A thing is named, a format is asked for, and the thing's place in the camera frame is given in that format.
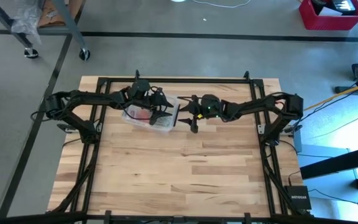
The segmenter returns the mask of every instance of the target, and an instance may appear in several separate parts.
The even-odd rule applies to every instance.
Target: clear plastic box
[[[175,124],[178,113],[179,100],[175,96],[167,95],[166,97],[168,102],[173,105],[173,108],[167,108],[165,112],[172,114],[172,116],[161,117],[157,119],[154,125],[150,125],[149,120],[147,119],[132,119],[125,112],[122,112],[122,119],[129,124],[167,133],[173,129],[173,125]],[[152,115],[151,111],[134,105],[130,105],[126,111],[134,118],[149,118]]]

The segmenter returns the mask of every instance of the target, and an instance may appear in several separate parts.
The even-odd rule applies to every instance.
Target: plastic container
[[[356,9],[354,16],[318,16],[311,0],[303,0],[299,12],[308,30],[350,30],[358,23],[358,0],[351,1]]]
[[[165,112],[172,114],[172,116],[161,117],[157,119],[154,125],[150,125],[149,120],[132,119],[125,112],[122,112],[122,119],[129,124],[167,133],[173,129],[173,125],[175,124],[178,113],[179,100],[175,96],[167,95],[166,97],[168,102],[173,105],[173,108],[167,108]],[[130,105],[126,111],[134,118],[149,118],[152,115],[151,111],[133,105]]]

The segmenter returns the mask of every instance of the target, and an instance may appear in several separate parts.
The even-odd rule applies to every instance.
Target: white cable
[[[248,0],[246,3],[236,5],[236,6],[221,6],[221,5],[212,4],[212,3],[209,3],[209,2],[199,2],[199,1],[196,1],[196,0],[192,0],[192,1],[200,3],[200,4],[209,4],[210,6],[225,7],[225,8],[230,8],[230,9],[234,9],[235,7],[239,7],[239,6],[245,6],[245,5],[247,5],[248,3],[251,2],[251,0]]]

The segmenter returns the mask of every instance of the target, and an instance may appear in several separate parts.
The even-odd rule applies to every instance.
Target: red bin
[[[299,12],[308,30],[350,30],[358,23],[358,0],[351,1],[356,9],[353,16],[318,16],[311,0],[303,0]]]

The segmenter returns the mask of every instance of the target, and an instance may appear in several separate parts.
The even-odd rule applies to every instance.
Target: wooden table
[[[98,77],[83,77],[79,90],[95,91],[97,80]],[[264,83],[266,94],[281,90],[276,78],[264,79]],[[128,85],[131,83],[113,83],[111,91]],[[167,95],[210,93],[238,103],[251,100],[246,84],[156,85]],[[89,119],[90,111],[91,106],[74,110],[82,119]],[[270,216],[253,114],[230,123],[201,120],[198,134],[180,122],[167,134],[156,133],[125,123],[121,115],[122,111],[107,109],[89,214],[103,215],[105,210],[111,210],[115,215],[243,217],[249,212],[252,217]],[[187,117],[189,113],[179,115]],[[66,141],[76,138],[79,135],[68,134]],[[290,138],[282,139],[292,143]],[[82,148],[80,141],[63,148],[49,210],[74,186]],[[277,146],[277,154],[285,185],[288,175],[299,171],[298,160],[285,143]],[[293,185],[302,184],[299,173],[292,175],[291,181]],[[273,194],[279,213],[274,185]]]

